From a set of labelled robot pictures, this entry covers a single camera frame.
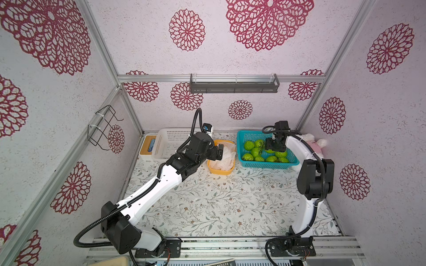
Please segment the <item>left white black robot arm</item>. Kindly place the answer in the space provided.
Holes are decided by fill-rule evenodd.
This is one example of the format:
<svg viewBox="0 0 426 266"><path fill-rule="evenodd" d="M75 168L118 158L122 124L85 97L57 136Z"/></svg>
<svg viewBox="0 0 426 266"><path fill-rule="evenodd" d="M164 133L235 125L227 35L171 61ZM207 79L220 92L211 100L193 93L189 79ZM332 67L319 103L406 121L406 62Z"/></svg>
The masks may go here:
<svg viewBox="0 0 426 266"><path fill-rule="evenodd" d="M159 165L156 176L129 197L117 202L104 204L101 218L82 229L73 240L78 248L113 246L119 254L133 249L158 250L162 252L165 237L154 228L137 228L145 213L171 189L196 173L206 160L221 160L223 145L215 145L208 134L212 126L203 123L202 109L197 108L193 117L189 137L176 152ZM82 237L90 230L100 226L108 239L106 242L84 243Z"/></svg>

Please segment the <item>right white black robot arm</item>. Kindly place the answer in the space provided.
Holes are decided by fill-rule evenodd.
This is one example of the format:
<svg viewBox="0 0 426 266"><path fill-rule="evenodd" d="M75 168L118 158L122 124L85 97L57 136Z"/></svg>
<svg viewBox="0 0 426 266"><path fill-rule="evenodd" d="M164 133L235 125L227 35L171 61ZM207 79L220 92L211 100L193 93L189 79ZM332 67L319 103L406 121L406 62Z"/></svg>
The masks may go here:
<svg viewBox="0 0 426 266"><path fill-rule="evenodd" d="M296 130L291 130L287 121L265 126L262 133L273 134L273 137L266 139L267 150L282 153L290 150L300 162L296 179L300 193L296 220L286 235L266 242L266 257L275 266L271 257L273 253L305 258L315 256L313 225L320 205L333 190L335 163L323 157L320 151L322 146L315 144L312 135L300 135Z"/></svg>

